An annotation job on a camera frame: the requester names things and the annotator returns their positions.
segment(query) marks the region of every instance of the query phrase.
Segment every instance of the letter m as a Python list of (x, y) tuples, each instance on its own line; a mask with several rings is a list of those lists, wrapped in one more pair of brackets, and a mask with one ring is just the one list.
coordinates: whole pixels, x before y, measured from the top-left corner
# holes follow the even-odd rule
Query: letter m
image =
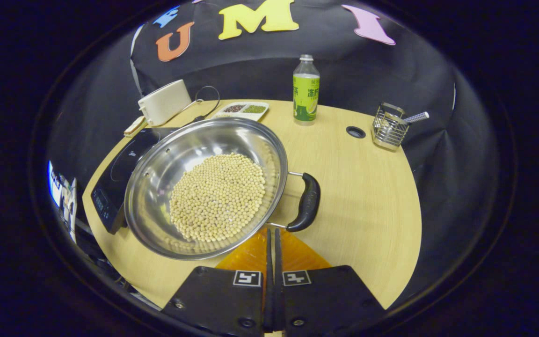
[(261, 29), (266, 32), (297, 30), (299, 25), (292, 20), (291, 16), (293, 2), (295, 0), (266, 0), (255, 11), (242, 4), (226, 7), (219, 13), (224, 15), (224, 29), (218, 38), (226, 40), (240, 36), (242, 30), (237, 28), (237, 22), (247, 32), (255, 32), (263, 18), (265, 18), (265, 24), (261, 26)]

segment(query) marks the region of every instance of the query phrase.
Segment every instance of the pile of soybeans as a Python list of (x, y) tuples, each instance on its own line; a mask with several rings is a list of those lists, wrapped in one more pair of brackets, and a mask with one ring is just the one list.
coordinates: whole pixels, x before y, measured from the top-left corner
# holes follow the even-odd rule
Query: pile of soybeans
[(189, 241), (220, 241), (251, 221), (264, 194), (260, 166), (240, 154), (212, 156), (176, 183), (170, 218)]

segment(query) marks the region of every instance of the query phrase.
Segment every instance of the green bottle label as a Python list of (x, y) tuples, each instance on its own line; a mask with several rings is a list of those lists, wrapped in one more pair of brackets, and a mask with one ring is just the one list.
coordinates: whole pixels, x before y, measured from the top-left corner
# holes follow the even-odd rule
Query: green bottle label
[(292, 77), (293, 110), (299, 121), (312, 121), (317, 112), (319, 77)]

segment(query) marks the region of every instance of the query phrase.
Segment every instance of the stainless steel wok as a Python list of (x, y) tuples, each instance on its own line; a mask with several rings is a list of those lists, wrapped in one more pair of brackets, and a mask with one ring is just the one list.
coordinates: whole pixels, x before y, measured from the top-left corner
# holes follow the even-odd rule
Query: stainless steel wok
[[(265, 196), (259, 211), (233, 237), (210, 243), (187, 241), (170, 220), (174, 185), (206, 158), (231, 152), (247, 156), (263, 169)], [(280, 201), (287, 174), (302, 177), (306, 184), (299, 214), (286, 226), (272, 224), (267, 220)], [(152, 147), (128, 181), (124, 212), (133, 234), (152, 251), (178, 260), (201, 260), (236, 248), (266, 222), (289, 232), (307, 228), (315, 219), (319, 200), (314, 177), (288, 171), (284, 146), (272, 130), (255, 121), (229, 117), (189, 124)]]

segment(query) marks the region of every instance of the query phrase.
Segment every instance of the tray with beans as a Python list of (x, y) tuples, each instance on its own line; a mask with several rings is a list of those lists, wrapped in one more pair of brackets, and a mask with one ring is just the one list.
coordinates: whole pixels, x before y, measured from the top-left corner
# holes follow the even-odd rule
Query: tray with beans
[(223, 107), (212, 118), (241, 117), (259, 121), (269, 107), (269, 104), (263, 102), (234, 102)]

